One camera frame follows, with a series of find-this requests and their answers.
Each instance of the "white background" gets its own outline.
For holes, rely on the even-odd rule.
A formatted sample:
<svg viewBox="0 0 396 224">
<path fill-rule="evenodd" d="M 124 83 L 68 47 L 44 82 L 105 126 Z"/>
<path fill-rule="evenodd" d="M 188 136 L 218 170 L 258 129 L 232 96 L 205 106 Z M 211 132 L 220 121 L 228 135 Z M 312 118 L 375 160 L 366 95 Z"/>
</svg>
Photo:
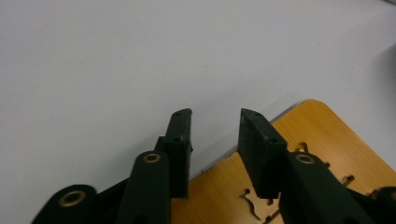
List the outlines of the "white background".
<svg viewBox="0 0 396 224">
<path fill-rule="evenodd" d="M 396 168 L 396 6 L 380 0 L 0 3 L 0 223 L 72 184 L 99 191 L 193 111 L 191 174 L 315 98 Z"/>
</svg>

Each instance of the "wooden board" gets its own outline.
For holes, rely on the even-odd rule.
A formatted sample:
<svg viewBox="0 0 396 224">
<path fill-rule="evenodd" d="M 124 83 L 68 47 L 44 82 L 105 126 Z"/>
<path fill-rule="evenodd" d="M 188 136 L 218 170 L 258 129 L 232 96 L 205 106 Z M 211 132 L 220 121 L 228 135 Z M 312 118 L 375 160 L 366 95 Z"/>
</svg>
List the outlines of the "wooden board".
<svg viewBox="0 0 396 224">
<path fill-rule="evenodd" d="M 354 175 L 348 187 L 370 193 L 384 186 L 396 186 L 396 173 L 385 164 L 348 126 L 322 102 L 307 100 L 278 119 L 274 127 L 294 151 L 306 143 L 309 152 L 330 163 L 332 173 L 341 181 Z M 253 190 L 237 153 L 190 182 L 190 198 L 172 201 L 172 223 L 263 223 L 244 197 Z M 277 204 L 253 197 L 259 217 L 271 215 Z M 271 223 L 283 223 L 277 216 Z"/>
</svg>

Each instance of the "black mechanical linkage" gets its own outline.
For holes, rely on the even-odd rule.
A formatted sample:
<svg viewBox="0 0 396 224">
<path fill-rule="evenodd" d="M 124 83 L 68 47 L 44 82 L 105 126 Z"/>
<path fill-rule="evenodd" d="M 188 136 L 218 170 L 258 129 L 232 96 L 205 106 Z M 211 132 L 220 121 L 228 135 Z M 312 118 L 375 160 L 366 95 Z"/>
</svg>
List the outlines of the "black mechanical linkage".
<svg viewBox="0 0 396 224">
<path fill-rule="evenodd" d="M 169 224 L 170 199 L 187 198 L 191 147 L 191 110 L 172 115 L 155 150 L 140 154 L 131 176 L 96 194 L 93 187 L 73 185 L 45 204 L 34 224 Z"/>
<path fill-rule="evenodd" d="M 274 199 L 285 223 L 396 223 L 396 188 L 370 199 L 345 188 L 316 156 L 287 151 L 260 113 L 242 109 L 238 152 L 260 198 Z"/>
</svg>

